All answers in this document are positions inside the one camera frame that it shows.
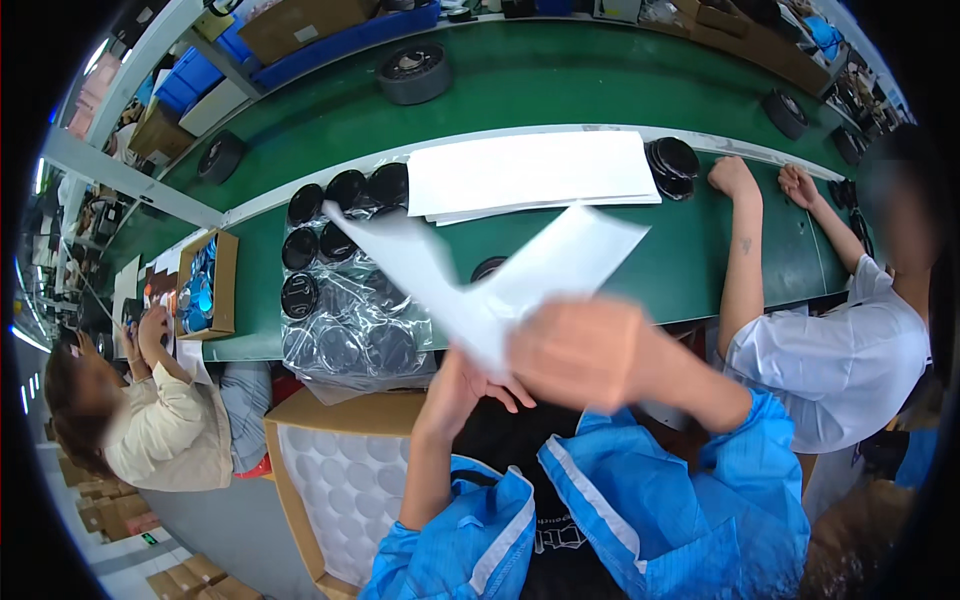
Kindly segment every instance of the gray pants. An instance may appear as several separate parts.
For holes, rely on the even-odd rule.
[[[220,396],[230,421],[233,472],[245,473],[267,454],[263,416],[273,403],[270,365],[264,362],[228,363],[220,378]]]

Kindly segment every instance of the brown hair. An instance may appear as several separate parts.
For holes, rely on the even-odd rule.
[[[70,461],[79,468],[101,477],[113,477],[104,459],[100,441],[109,425],[105,415],[84,415],[74,410],[74,375],[76,361],[70,352],[69,344],[62,340],[50,352],[46,373],[43,375],[43,388],[57,442]]]

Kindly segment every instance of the stack of white paper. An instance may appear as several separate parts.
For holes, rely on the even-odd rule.
[[[411,216],[450,225],[579,204],[658,204],[638,132],[558,132],[416,150],[407,162]]]

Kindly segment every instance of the white foam insert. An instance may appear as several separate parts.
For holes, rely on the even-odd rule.
[[[183,115],[180,126],[195,137],[202,137],[247,100],[250,98],[234,82],[224,79]]]
[[[409,438],[280,425],[283,464],[303,500],[326,571],[363,587],[373,557],[400,516]]]

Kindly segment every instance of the white paper sheet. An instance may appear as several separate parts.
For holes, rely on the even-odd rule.
[[[578,198],[648,197],[651,202],[660,201],[638,132],[473,139],[415,150],[407,170],[411,216]]]
[[[476,219],[485,219],[496,215],[504,215],[520,210],[536,210],[541,208],[565,208],[574,204],[585,204],[587,206],[616,206],[620,204],[660,204],[660,196],[652,199],[648,196],[623,196],[620,198],[589,198],[567,200],[549,204],[537,205],[514,205],[503,206],[501,208],[490,208],[487,210],[472,210],[467,212],[453,212],[444,215],[425,215],[423,218],[430,223],[437,224],[437,227],[444,225],[453,225],[454,223],[465,223],[466,221],[475,221]]]
[[[493,275],[462,287],[447,248],[418,220],[398,213],[350,221],[333,202],[324,203],[324,214],[394,285],[426,307],[451,341],[499,378],[509,372],[506,336],[517,323],[549,297],[595,292],[650,230],[576,204]]]
[[[204,342],[201,340],[177,340],[177,362],[190,373],[194,383],[213,385],[210,373],[204,365]]]
[[[138,254],[136,258],[120,270],[120,273],[116,274],[113,278],[113,306],[112,306],[112,317],[116,323],[125,324],[121,321],[123,318],[123,301],[127,298],[136,298],[136,274],[140,271],[140,255]],[[123,335],[122,331],[117,330],[116,325],[113,327],[113,356],[117,358],[127,358],[126,354],[123,351],[123,344],[121,343],[120,336]]]

